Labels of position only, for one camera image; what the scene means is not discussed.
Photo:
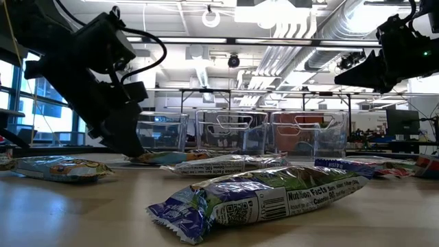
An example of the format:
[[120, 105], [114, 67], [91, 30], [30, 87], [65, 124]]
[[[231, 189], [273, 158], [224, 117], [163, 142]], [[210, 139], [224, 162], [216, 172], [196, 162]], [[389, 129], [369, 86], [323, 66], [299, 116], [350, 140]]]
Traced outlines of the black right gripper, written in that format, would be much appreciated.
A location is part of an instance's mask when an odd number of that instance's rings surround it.
[[372, 50], [363, 64], [335, 76], [334, 83], [388, 93], [391, 87], [387, 84], [422, 75], [422, 36], [384, 34], [379, 44], [381, 50]]

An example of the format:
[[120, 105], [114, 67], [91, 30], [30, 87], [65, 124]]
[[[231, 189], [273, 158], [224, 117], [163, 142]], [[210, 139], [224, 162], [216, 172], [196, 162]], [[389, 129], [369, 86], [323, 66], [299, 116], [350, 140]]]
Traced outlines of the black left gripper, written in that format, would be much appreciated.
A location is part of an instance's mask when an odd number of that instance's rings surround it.
[[78, 58], [43, 56], [25, 62], [25, 78], [45, 78], [87, 123], [87, 134], [129, 157], [144, 153], [136, 133], [139, 103], [147, 98], [142, 81], [123, 84], [115, 67], [100, 74]]

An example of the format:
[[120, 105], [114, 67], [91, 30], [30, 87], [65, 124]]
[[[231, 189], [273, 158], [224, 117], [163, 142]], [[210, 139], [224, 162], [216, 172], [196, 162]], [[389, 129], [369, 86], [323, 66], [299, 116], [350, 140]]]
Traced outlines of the light blue granola bar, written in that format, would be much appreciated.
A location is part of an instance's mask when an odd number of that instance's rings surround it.
[[95, 182], [113, 174], [104, 163], [70, 156], [15, 158], [3, 168], [30, 178], [59, 183]]

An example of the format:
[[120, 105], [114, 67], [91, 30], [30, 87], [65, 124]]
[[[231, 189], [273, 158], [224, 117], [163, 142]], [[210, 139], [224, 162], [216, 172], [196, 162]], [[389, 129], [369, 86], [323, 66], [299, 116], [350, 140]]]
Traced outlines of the blue and red granola bar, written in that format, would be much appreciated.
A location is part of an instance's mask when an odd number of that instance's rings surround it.
[[315, 166], [352, 171], [366, 178], [392, 175], [407, 177], [414, 174], [415, 161], [380, 156], [347, 156], [345, 158], [317, 158]]

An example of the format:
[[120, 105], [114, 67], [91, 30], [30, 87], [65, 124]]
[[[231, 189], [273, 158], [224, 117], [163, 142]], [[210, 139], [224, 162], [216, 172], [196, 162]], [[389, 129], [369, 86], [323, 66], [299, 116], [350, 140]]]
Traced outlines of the red orange granola bar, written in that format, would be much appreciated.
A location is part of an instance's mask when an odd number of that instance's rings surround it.
[[414, 166], [414, 175], [439, 180], [439, 156], [420, 154]]

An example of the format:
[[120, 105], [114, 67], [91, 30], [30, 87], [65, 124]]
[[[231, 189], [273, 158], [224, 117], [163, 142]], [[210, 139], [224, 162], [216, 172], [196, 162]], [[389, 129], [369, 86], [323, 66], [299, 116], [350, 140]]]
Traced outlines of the silver granola bar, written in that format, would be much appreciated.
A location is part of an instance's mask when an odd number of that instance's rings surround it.
[[291, 163], [278, 155], [250, 156], [228, 154], [213, 158], [162, 165], [160, 169], [181, 176], [223, 176], [256, 169], [289, 166]]

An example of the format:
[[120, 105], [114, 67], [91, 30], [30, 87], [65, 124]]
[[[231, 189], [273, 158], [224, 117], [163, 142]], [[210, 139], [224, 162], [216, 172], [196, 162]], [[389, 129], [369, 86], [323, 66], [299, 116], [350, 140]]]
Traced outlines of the purple blue granola bar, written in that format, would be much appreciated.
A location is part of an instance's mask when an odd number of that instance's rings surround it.
[[315, 211], [360, 190], [368, 166], [337, 169], [289, 166], [220, 176], [189, 185], [147, 213], [189, 244], [221, 226], [238, 226]]

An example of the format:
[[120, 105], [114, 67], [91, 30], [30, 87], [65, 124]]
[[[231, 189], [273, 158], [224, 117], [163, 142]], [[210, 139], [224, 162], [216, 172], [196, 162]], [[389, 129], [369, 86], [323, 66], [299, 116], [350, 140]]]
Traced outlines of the black ceiling spotlight cluster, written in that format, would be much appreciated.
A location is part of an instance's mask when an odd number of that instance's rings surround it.
[[365, 59], [366, 54], [364, 51], [350, 52], [349, 54], [341, 57], [340, 62], [337, 64], [337, 68], [347, 70], [364, 61]]

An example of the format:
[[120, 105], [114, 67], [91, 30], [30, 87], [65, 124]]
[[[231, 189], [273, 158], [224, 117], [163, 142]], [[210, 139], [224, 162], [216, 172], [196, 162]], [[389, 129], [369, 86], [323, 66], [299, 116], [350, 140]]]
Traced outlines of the clear plastic bin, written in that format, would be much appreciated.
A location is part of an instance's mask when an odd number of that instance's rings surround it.
[[199, 110], [195, 113], [199, 149], [265, 153], [268, 114], [257, 111]]
[[136, 133], [144, 149], [183, 152], [186, 145], [188, 114], [143, 111]]
[[270, 126], [272, 128], [272, 117], [277, 113], [306, 112], [318, 113], [324, 117], [324, 125], [319, 129], [317, 137], [317, 151], [315, 156], [291, 156], [287, 152], [278, 152], [286, 154], [290, 158], [301, 158], [305, 160], [314, 160], [315, 158], [342, 158], [346, 155], [346, 145], [348, 138], [348, 113], [346, 112], [329, 112], [329, 111], [278, 111], [271, 114]]

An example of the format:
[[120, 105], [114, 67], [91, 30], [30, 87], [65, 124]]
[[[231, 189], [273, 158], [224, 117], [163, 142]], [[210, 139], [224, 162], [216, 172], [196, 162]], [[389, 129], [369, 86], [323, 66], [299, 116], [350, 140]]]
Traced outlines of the black computer monitor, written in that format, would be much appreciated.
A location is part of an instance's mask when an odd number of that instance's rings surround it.
[[387, 109], [386, 117], [389, 135], [415, 135], [419, 133], [420, 118], [418, 111]]

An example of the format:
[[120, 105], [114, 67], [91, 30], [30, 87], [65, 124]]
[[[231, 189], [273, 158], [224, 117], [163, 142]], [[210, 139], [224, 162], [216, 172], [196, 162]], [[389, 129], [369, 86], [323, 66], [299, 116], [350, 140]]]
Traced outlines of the grey side desk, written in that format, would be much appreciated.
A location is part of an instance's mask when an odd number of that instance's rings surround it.
[[11, 141], [13, 144], [19, 146], [20, 148], [27, 149], [29, 148], [29, 145], [26, 142], [24, 142], [24, 140], [22, 140], [20, 137], [7, 130], [9, 117], [24, 117], [24, 116], [25, 116], [24, 113], [0, 108], [0, 136], [4, 137], [8, 141]]

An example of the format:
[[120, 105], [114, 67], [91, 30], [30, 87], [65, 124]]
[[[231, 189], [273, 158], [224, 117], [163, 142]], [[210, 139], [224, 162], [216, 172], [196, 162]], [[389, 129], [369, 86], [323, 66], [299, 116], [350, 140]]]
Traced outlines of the orange red cabinet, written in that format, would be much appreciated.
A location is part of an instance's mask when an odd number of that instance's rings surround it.
[[319, 129], [324, 117], [318, 113], [277, 113], [271, 120], [277, 152], [291, 156], [315, 156]]

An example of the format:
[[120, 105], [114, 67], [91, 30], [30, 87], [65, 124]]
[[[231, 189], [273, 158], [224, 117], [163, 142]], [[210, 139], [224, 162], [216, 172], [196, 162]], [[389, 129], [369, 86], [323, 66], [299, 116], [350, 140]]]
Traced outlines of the black overhead light bar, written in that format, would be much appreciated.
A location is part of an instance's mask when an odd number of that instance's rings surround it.
[[159, 38], [166, 45], [249, 45], [249, 46], [292, 46], [292, 47], [341, 47], [380, 48], [375, 40], [327, 40], [316, 38], [216, 38], [164, 36]]

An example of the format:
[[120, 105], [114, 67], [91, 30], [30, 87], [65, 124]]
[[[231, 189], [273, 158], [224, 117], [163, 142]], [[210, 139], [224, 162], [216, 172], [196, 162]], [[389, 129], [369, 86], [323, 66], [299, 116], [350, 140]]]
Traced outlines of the black aluminium table frame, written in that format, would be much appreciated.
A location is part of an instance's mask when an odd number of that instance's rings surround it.
[[[73, 154], [114, 154], [112, 150], [101, 147], [37, 147], [29, 149], [14, 148], [12, 151], [13, 158], [26, 156], [51, 156], [51, 155], [73, 155]], [[395, 159], [413, 159], [416, 160], [419, 154], [406, 153], [378, 153], [378, 152], [358, 152], [347, 151], [347, 156], [381, 156]]]

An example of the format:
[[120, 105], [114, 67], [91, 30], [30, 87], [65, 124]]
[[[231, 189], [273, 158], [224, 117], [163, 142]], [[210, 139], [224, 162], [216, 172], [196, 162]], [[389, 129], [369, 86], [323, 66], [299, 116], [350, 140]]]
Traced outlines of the black background table frame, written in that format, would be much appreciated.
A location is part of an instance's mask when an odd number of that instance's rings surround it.
[[333, 97], [337, 96], [343, 103], [348, 106], [348, 133], [350, 134], [352, 128], [352, 104], [351, 94], [331, 91], [303, 91], [302, 92], [302, 110], [305, 110], [307, 102], [314, 97]]
[[[225, 98], [228, 103], [228, 110], [231, 110], [231, 90], [230, 89], [210, 89], [210, 88], [198, 88], [198, 89], [179, 89], [181, 92], [181, 100], [180, 100], [180, 112], [183, 112], [184, 102], [187, 98], [192, 96], [193, 93], [219, 93], [222, 95], [222, 93], [228, 93], [228, 98]], [[190, 92], [187, 97], [184, 96], [185, 92]]]

